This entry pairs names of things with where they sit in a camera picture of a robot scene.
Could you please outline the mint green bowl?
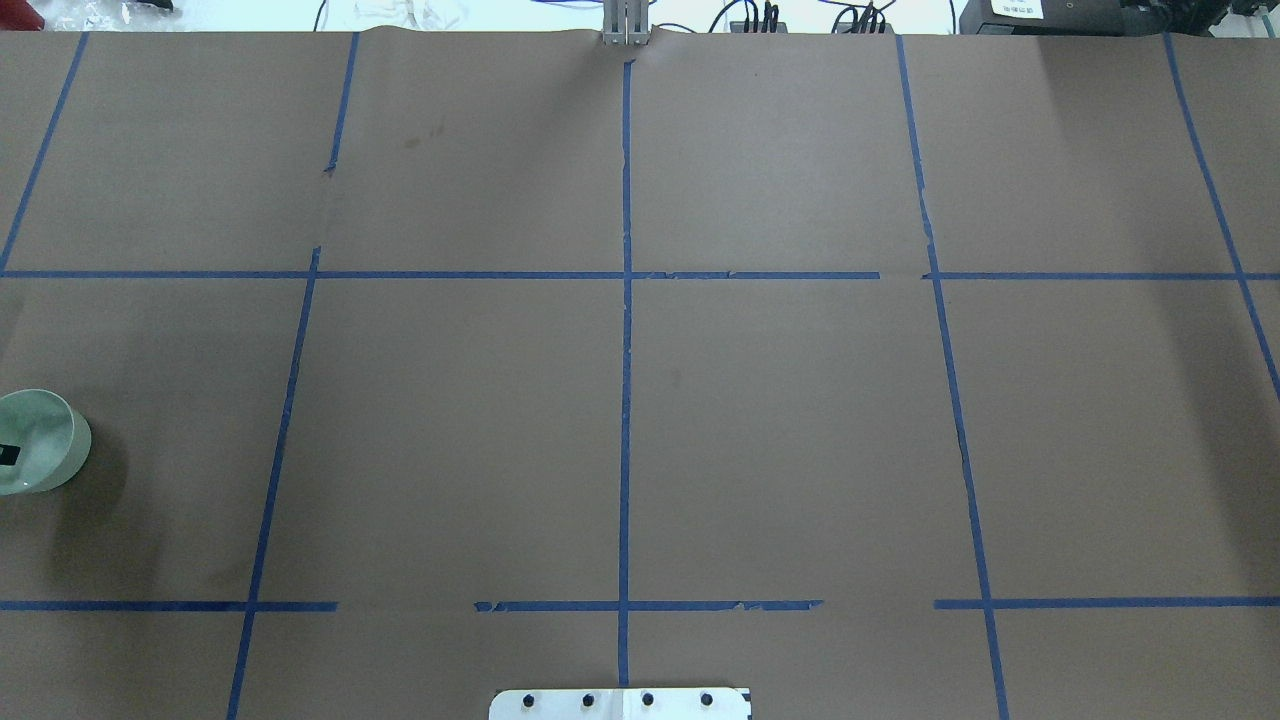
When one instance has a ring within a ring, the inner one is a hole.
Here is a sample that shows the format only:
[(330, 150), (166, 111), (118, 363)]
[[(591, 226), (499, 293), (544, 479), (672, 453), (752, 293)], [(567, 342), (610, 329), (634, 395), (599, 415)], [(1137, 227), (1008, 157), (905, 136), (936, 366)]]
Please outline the mint green bowl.
[(69, 482), (92, 446), (86, 418), (49, 389), (19, 389), (1, 398), (1, 445), (22, 447), (14, 468), (1, 466), (1, 495), (35, 495)]

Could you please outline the black power box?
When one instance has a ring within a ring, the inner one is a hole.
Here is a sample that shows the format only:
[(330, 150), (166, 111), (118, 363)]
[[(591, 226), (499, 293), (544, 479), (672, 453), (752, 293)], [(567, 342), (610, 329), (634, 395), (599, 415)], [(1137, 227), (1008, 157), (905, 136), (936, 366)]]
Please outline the black power box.
[(1119, 1), (969, 1), (957, 18), (960, 35), (1125, 35)]

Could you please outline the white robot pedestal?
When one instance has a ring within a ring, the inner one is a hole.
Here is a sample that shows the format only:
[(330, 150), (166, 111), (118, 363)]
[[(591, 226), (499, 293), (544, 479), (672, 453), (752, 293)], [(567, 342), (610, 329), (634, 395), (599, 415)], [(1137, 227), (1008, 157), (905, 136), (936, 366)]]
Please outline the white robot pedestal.
[(751, 719), (750, 691), (732, 687), (511, 689), (489, 719)]

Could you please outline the aluminium frame post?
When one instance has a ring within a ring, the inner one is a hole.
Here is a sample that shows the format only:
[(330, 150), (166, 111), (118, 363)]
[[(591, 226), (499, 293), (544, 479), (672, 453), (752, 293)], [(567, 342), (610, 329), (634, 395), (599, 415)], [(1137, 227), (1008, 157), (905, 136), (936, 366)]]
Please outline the aluminium frame post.
[(644, 46), (650, 42), (652, 22), (648, 0), (604, 0), (602, 41), (609, 46)]

